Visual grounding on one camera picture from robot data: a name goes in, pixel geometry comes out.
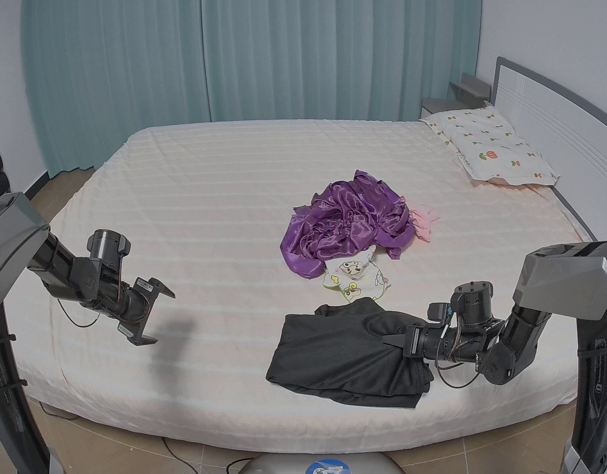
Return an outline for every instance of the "tile floor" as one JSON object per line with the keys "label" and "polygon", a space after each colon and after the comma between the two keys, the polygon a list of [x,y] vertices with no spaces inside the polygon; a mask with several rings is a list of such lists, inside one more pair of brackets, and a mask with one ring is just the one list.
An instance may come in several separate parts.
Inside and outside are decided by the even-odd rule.
{"label": "tile floor", "polygon": [[[50,221],[91,174],[92,170],[63,172],[52,179],[32,203]],[[59,409],[45,408],[69,416]],[[84,418],[65,421],[46,415],[35,401],[31,401],[31,409],[43,436],[55,448],[68,474],[193,472],[167,452],[159,437],[107,427]],[[387,454],[407,474],[557,474],[574,419],[575,407],[571,403],[494,431]],[[200,474],[225,474],[229,462],[256,454],[182,440],[168,440],[168,445]],[[237,464],[232,472],[237,473],[243,465],[244,462]],[[15,474],[1,445],[0,474]]]}

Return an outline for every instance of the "purple fabric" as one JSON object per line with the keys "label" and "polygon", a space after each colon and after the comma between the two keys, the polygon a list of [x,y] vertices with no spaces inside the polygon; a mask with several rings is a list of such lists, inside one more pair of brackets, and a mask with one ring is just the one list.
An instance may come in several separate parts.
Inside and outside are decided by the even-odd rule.
{"label": "purple fabric", "polygon": [[415,234],[399,195],[360,170],[353,181],[330,184],[312,197],[311,205],[294,212],[281,253],[292,272],[308,279],[323,274],[326,260],[350,257],[371,244],[387,248],[398,260]]}

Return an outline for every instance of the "nightstand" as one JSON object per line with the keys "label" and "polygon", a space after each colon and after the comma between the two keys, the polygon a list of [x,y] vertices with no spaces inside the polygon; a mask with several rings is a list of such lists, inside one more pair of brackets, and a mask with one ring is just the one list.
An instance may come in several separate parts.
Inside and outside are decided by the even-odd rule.
{"label": "nightstand", "polygon": [[483,107],[485,102],[490,99],[492,92],[492,87],[488,83],[479,81],[476,77],[465,72],[461,75],[461,81],[458,83],[451,82],[450,87],[456,100],[422,99],[421,118],[444,111]]}

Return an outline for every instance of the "bed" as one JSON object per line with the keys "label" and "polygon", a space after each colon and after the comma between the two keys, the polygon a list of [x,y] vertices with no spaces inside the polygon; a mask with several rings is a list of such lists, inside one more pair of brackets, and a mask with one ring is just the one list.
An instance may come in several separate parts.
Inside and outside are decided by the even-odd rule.
{"label": "bed", "polygon": [[[493,103],[529,127],[521,117],[531,112],[521,104],[528,92],[517,76],[527,79],[527,89],[540,82],[515,64],[498,67]],[[525,135],[569,176],[561,169],[561,142],[548,146]],[[388,310],[425,317],[428,303],[448,300],[457,284],[487,279],[495,289],[493,312],[505,318],[529,251],[589,240],[594,232],[590,216],[573,214],[582,199],[568,183],[560,189],[562,178],[555,192],[471,181],[455,153],[422,122],[245,121],[142,130],[95,172],[51,229],[79,255],[87,254],[87,238],[97,228],[128,237],[124,280],[157,277],[176,293],[175,300],[161,296],[150,316],[146,334],[159,342],[134,348],[106,318],[74,328],[40,280],[25,271],[7,297],[7,314],[28,395],[131,431],[285,453],[421,446],[571,401],[576,326],[559,316],[545,328],[534,364],[511,383],[497,387],[479,378],[453,390],[435,374],[416,409],[349,407],[265,380],[285,314],[344,303],[322,279],[303,279],[284,264],[279,243],[292,207],[332,181],[351,178],[355,169],[441,216],[431,243],[414,239],[400,260],[376,254],[392,284],[380,299]],[[607,226],[597,228],[607,237]],[[79,323],[96,316],[74,303],[65,306]],[[451,372],[447,379],[462,383],[474,367]]]}

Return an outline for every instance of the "robot logo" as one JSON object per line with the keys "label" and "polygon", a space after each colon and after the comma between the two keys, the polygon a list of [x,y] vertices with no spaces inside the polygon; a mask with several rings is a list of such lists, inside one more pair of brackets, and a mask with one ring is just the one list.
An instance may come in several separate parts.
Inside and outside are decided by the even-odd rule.
{"label": "robot logo", "polygon": [[349,467],[338,460],[319,460],[308,467],[305,474],[351,474]]}

